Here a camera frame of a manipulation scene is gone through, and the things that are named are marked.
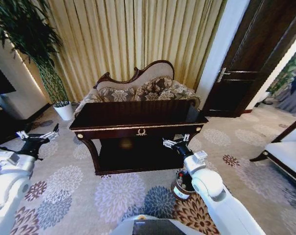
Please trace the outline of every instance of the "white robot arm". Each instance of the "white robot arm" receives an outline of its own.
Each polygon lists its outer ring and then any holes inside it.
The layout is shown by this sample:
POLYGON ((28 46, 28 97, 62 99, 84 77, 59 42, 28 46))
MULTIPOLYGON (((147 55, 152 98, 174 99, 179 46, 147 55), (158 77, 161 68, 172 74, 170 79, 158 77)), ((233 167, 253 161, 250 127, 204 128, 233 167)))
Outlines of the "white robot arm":
POLYGON ((20 151, 0 152, 0 235, 8 235, 14 226, 15 212, 20 201, 29 190, 35 161, 42 144, 58 136, 58 124, 52 132, 46 134, 17 133, 25 142, 20 151))
POLYGON ((231 195, 221 176, 206 169, 204 151, 193 153, 186 137, 181 141, 164 140, 164 146, 175 149, 184 159, 184 165, 192 177, 195 191, 202 197, 208 212, 223 235, 265 235, 243 204, 231 195))

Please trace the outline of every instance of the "victorian sofa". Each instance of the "victorian sofa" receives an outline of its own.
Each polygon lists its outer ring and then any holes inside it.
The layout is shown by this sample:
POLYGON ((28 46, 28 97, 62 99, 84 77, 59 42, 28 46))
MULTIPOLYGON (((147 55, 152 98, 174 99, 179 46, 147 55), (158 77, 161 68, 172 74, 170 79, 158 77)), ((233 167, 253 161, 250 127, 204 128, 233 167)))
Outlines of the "victorian sofa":
POLYGON ((113 80, 106 72, 84 97, 74 112, 76 117, 86 103, 186 99, 196 108, 200 98, 194 90, 174 80, 173 65, 158 60, 143 70, 134 68, 134 76, 124 82, 113 80))

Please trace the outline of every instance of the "table drawer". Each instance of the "table drawer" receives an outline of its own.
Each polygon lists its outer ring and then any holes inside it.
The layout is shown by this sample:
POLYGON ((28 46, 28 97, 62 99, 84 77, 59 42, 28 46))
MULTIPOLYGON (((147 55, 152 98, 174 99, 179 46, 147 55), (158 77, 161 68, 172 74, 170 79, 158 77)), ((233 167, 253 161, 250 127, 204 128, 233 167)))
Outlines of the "table drawer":
POLYGON ((75 131, 79 139, 107 139, 121 137, 142 137, 142 136, 169 136, 174 134, 192 134, 201 131, 203 124, 193 125, 168 125, 156 127, 131 127, 131 128, 110 128, 103 130, 75 131))

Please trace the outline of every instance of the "dark wooden door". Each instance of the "dark wooden door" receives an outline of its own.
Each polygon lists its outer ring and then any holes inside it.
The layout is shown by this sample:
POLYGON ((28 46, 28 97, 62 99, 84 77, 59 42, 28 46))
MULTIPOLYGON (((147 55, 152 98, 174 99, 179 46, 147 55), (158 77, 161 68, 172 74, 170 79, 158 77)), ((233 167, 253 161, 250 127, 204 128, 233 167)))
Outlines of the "dark wooden door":
POLYGON ((296 0, 251 0, 205 102, 208 116, 239 117, 296 38, 296 0))

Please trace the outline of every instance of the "floral upholstery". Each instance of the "floral upholstery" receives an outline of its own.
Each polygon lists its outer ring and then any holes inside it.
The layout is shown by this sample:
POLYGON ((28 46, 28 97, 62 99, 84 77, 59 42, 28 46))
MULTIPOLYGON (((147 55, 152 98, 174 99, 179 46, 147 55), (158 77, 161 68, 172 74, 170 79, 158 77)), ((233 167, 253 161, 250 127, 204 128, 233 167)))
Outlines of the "floral upholstery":
POLYGON ((98 91, 96 89, 92 89, 85 97, 84 99, 80 102, 79 106, 76 108, 75 112, 74 112, 74 117, 76 117, 79 112, 82 110, 82 108, 84 107, 84 105, 86 103, 100 103, 103 102, 98 91))
POLYGON ((200 98, 192 89, 172 80, 173 77, 171 76, 156 76, 155 74, 146 74, 145 81, 141 84, 135 82, 122 83, 122 86, 117 84, 117 87, 114 88, 111 86, 114 86, 115 83, 111 82, 110 86, 102 86, 99 90, 92 89, 75 110, 74 117, 78 115, 86 103, 93 102, 187 99, 196 108, 200 105, 200 98))
POLYGON ((157 100, 159 95, 172 84, 172 79, 168 76, 160 76, 146 82, 140 86, 135 94, 134 100, 146 101, 157 100))
POLYGON ((158 97, 158 100, 170 99, 192 100, 196 107, 198 107, 200 103, 200 97, 195 94, 194 90, 189 89, 176 81, 173 82, 171 87, 164 89, 158 97))
POLYGON ((101 88, 99 95, 104 102, 123 102, 133 101, 135 96, 135 89, 130 87, 126 90, 120 90, 110 87, 101 88))

